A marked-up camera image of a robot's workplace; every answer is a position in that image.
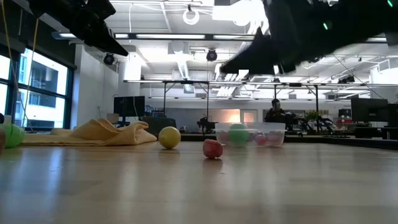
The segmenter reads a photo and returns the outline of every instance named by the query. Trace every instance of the camera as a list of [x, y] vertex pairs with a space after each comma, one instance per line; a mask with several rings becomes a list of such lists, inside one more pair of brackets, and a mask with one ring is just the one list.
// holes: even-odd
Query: camera
[[116, 58], [113, 56], [113, 54], [111, 53], [107, 53], [104, 57], [104, 63], [105, 65], [114, 65], [116, 64], [118, 61], [116, 60]]

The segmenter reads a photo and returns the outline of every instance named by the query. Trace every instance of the glass window pane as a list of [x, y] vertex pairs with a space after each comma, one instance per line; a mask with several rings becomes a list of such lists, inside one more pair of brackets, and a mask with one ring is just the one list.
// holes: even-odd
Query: glass window pane
[[0, 78], [8, 79], [10, 72], [10, 59], [0, 55]]
[[5, 114], [7, 101], [7, 85], [0, 84], [0, 113]]
[[[29, 123], [24, 118], [24, 110], [22, 109], [22, 105], [25, 105], [25, 103]], [[27, 90], [19, 90], [15, 124], [23, 127], [32, 126], [33, 128], [63, 128], [64, 110], [65, 99], [34, 91], [29, 91], [29, 94], [27, 94]]]
[[65, 95], [68, 68], [43, 55], [25, 49], [21, 54], [19, 83]]

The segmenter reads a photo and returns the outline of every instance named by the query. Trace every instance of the yellow ball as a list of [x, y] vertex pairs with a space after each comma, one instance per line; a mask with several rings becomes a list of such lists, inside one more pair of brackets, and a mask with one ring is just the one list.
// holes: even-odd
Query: yellow ball
[[166, 149], [172, 149], [181, 141], [180, 131], [175, 127], [166, 127], [159, 133], [159, 143]]

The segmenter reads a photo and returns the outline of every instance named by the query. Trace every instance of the door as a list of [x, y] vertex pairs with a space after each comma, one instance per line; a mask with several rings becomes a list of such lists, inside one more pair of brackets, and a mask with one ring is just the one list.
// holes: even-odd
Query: door
[[257, 110], [241, 110], [241, 122], [257, 122]]

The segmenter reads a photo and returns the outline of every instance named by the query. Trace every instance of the green ball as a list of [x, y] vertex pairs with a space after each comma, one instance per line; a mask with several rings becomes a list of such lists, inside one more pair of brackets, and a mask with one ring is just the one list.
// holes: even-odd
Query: green ball
[[0, 124], [6, 132], [6, 149], [18, 146], [25, 138], [25, 132], [14, 124]]
[[244, 146], [249, 139], [249, 132], [243, 124], [233, 124], [228, 131], [228, 139], [236, 146]]

